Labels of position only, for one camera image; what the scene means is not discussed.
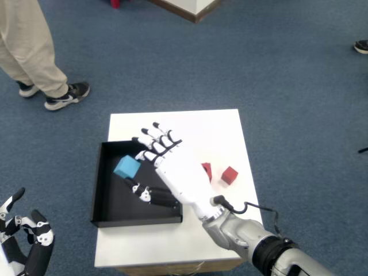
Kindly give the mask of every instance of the red object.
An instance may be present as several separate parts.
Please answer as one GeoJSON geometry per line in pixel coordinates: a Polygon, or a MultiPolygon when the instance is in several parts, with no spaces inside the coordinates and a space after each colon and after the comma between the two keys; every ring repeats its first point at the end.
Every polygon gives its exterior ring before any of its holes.
{"type": "Polygon", "coordinates": [[[202,166],[203,166],[203,168],[205,169],[205,171],[208,175],[209,182],[211,182],[211,180],[212,180],[211,163],[203,163],[202,166]]]}
{"type": "Polygon", "coordinates": [[[228,167],[223,172],[221,179],[230,185],[235,180],[236,177],[237,177],[237,171],[234,170],[232,167],[228,167]]]}
{"type": "Polygon", "coordinates": [[[111,0],[111,5],[114,9],[118,9],[120,7],[120,0],[111,0]]]}

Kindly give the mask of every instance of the black cable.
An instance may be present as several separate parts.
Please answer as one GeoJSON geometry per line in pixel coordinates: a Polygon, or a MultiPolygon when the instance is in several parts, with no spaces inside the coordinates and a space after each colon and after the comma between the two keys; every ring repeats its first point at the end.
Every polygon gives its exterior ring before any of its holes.
{"type": "Polygon", "coordinates": [[[218,195],[217,197],[213,197],[212,198],[212,202],[214,204],[220,204],[222,205],[224,208],[228,209],[230,212],[234,213],[234,214],[244,214],[247,209],[248,209],[248,205],[251,205],[253,207],[256,207],[258,209],[261,209],[261,210],[265,210],[265,211],[269,211],[269,212],[273,212],[275,213],[275,217],[274,217],[274,228],[275,228],[275,231],[277,233],[277,235],[279,237],[281,237],[281,232],[280,232],[280,229],[278,228],[278,212],[274,209],[271,209],[271,208],[268,208],[268,207],[264,207],[264,206],[259,206],[257,204],[253,204],[253,203],[250,203],[250,202],[244,202],[244,209],[241,210],[241,211],[237,211],[237,210],[234,210],[234,207],[225,199],[225,197],[223,195],[218,195]]]}

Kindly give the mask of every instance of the sneaker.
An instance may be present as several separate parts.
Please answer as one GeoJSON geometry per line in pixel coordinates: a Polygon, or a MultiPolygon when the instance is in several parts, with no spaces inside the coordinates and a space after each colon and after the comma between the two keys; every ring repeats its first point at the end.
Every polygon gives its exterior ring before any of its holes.
{"type": "Polygon", "coordinates": [[[354,48],[357,52],[364,55],[368,54],[368,40],[360,40],[354,43],[354,48]]]}
{"type": "Polygon", "coordinates": [[[19,85],[19,95],[23,98],[33,97],[39,89],[35,85],[25,85],[22,82],[17,82],[19,85]]]}
{"type": "Polygon", "coordinates": [[[65,108],[70,104],[77,104],[88,96],[90,86],[86,82],[74,83],[69,85],[67,94],[60,98],[46,97],[45,108],[47,110],[55,111],[65,108]]]}

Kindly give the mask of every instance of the beige pants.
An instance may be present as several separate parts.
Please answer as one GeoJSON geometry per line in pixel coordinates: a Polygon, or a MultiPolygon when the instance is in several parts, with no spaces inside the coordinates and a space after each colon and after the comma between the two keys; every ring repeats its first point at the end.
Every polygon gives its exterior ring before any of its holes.
{"type": "Polygon", "coordinates": [[[36,85],[47,96],[58,98],[68,91],[37,0],[0,0],[0,67],[15,81],[36,85]]]}

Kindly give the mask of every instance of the red block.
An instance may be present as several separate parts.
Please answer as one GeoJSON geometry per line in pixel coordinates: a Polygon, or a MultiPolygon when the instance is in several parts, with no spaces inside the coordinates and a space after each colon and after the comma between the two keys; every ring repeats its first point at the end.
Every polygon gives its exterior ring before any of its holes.
{"type": "Polygon", "coordinates": [[[202,166],[203,166],[203,168],[205,169],[205,171],[208,175],[209,182],[211,182],[211,180],[212,180],[211,163],[203,163],[202,166]]]}
{"type": "Polygon", "coordinates": [[[237,177],[237,171],[234,170],[232,167],[228,167],[223,172],[221,179],[230,185],[235,180],[236,177],[237,177]]]}

